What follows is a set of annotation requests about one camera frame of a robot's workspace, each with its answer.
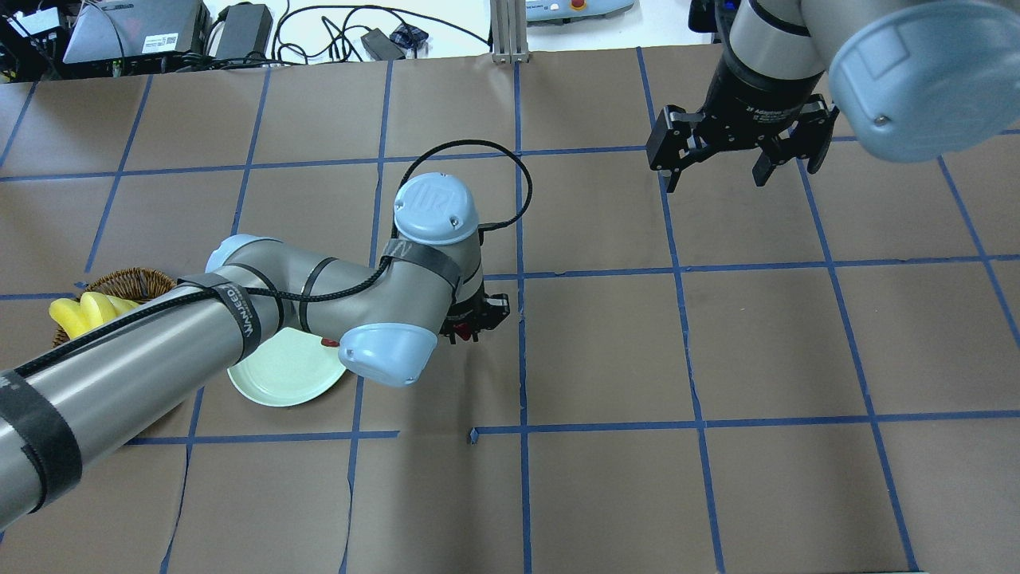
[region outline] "black velcro strap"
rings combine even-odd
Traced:
[[[32,512],[56,501],[82,480],[82,450],[67,421],[13,371],[0,373],[0,418],[24,440],[21,452],[39,474],[43,495]]]
[[[255,308],[252,307],[251,298],[248,297],[248,292],[245,291],[244,286],[215,272],[189,274],[177,278],[177,284],[189,283],[215,292],[219,301],[234,316],[234,320],[238,322],[238,329],[241,330],[241,338],[244,343],[241,359],[238,360],[238,363],[255,353],[262,341],[262,325],[259,323]]]
[[[457,292],[457,285],[460,282],[460,265],[435,247],[407,239],[391,239],[386,244],[382,255],[423,266],[442,276],[450,283],[450,286],[453,286],[453,291]]]
[[[276,290],[276,285],[272,283],[272,280],[270,280],[269,277],[266,276],[264,272],[253,267],[252,265],[245,263],[226,263],[223,266],[236,266],[238,268],[243,268],[248,272],[257,276],[259,280],[261,280],[266,286],[268,286],[270,291],[278,292],[278,290]],[[280,300],[279,298],[273,298],[272,300],[276,302],[276,317],[279,318],[276,321],[276,330],[274,331],[274,333],[278,333],[279,330],[284,328],[284,301]]]

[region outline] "wicker basket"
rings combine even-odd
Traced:
[[[86,286],[85,291],[144,304],[169,293],[174,285],[176,281],[165,272],[152,268],[132,267],[100,276]],[[53,347],[62,346],[68,341],[70,340],[67,333],[58,327],[56,335],[53,336]]]

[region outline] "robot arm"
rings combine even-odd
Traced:
[[[476,338],[509,315],[506,296],[484,294],[478,216],[462,182],[414,177],[395,213],[379,269],[234,236],[208,272],[0,372],[0,530],[72,488],[83,468],[284,327],[339,341],[348,369],[405,386],[438,334]]]
[[[718,33],[723,55],[701,109],[667,105],[646,144],[669,192],[721,151],[760,148],[759,186],[795,157],[813,173],[840,109],[890,161],[966,149],[1020,116],[1020,0],[696,0],[690,24]],[[826,69],[838,107],[812,94]]]

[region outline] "light blue joint cover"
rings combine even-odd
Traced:
[[[425,245],[452,245],[478,229],[478,211],[467,186],[447,173],[422,173],[397,192],[397,228]]]
[[[899,10],[852,36],[829,76],[873,155],[926,161],[966,149],[1020,117],[1020,13],[978,0]]]
[[[341,337],[340,362],[366,379],[406,387],[421,376],[437,344],[436,333],[416,325],[362,325]]]
[[[231,258],[231,255],[236,253],[238,249],[256,241],[280,242],[278,239],[272,237],[259,237],[257,234],[232,234],[221,241],[219,243],[219,247],[217,247],[216,250],[209,255],[209,260],[205,263],[205,271],[210,272],[223,266],[223,264],[226,263],[226,259]]]

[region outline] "white floor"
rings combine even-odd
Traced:
[[[206,5],[215,18],[219,10],[236,1],[207,0]],[[269,6],[276,21],[288,5],[288,0],[261,1]],[[292,0],[290,5],[292,10],[296,10],[315,3],[315,0]],[[710,35],[687,30],[690,4],[690,0],[636,0],[628,11],[609,18],[575,20],[563,25],[531,25],[528,27],[528,47],[531,51],[597,50],[710,42]],[[385,0],[380,5],[427,14],[456,23],[483,38],[489,36],[489,0]],[[348,12],[349,8],[338,7],[297,14],[284,25],[282,41],[299,44],[309,54],[315,53],[324,48],[329,39],[320,18],[326,16],[341,24]],[[419,53],[419,57],[470,56],[488,52],[484,44],[462,32],[414,16],[407,16],[406,19],[429,34],[426,49]],[[351,23],[378,28],[389,35],[399,21],[381,10],[361,10],[351,17]],[[354,44],[367,59],[361,42],[357,40],[363,32],[355,32]],[[285,59],[295,59],[295,56],[292,54]],[[327,58],[323,56],[314,61],[327,61]]]

